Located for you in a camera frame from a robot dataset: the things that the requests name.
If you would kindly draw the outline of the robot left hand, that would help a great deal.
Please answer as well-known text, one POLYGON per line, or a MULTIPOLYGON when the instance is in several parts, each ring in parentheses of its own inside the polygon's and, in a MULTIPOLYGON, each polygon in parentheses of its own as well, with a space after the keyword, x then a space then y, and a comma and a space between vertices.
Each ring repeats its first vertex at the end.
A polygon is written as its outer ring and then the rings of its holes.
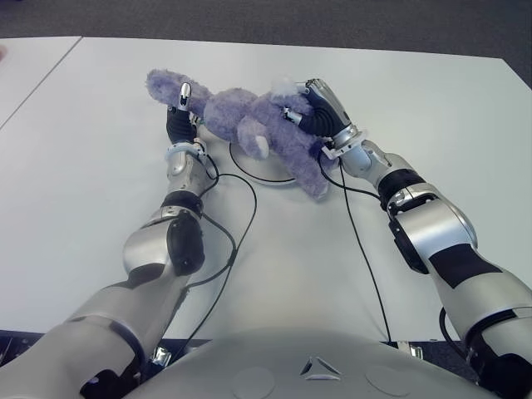
POLYGON ((188 82, 180 87, 177 106, 170 106, 167 110, 166 132, 172 145, 195 141, 197 130, 190 121, 190 99, 192 89, 188 82))

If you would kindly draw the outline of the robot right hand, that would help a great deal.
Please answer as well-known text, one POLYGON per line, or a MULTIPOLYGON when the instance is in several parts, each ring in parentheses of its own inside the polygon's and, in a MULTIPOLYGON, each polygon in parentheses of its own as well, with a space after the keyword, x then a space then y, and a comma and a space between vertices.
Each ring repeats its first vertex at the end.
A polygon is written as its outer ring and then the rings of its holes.
POLYGON ((331 139, 335 145, 359 135, 342 103, 324 80, 309 79, 297 82, 296 87, 298 93, 311 106, 311 113, 304 115, 301 111, 285 107, 283 109, 285 119, 309 135, 331 139))

